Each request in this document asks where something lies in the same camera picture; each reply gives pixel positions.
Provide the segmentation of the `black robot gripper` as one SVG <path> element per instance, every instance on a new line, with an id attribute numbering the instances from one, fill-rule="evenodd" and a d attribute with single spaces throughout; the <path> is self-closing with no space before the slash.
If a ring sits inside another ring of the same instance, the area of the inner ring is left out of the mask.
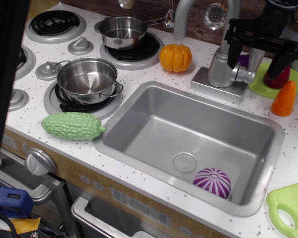
<path id="1" fill-rule="evenodd" d="M 227 64 L 230 68 L 235 68 L 244 46 L 273 53 L 269 80 L 277 78 L 298 60 L 298 33 L 273 20 L 230 19 L 225 40 L 229 44 Z"/>

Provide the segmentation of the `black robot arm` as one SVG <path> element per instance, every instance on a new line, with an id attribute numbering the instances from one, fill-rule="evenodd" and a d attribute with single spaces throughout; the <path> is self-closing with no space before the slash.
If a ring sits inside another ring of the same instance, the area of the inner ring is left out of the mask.
<path id="1" fill-rule="evenodd" d="M 298 60 L 298 33 L 287 27 L 295 21 L 298 0 L 267 0 L 262 14 L 253 19 L 232 18 L 225 40 L 229 44 L 227 64 L 234 69 L 243 46 L 275 56 L 268 69 L 275 79 L 293 61 Z"/>

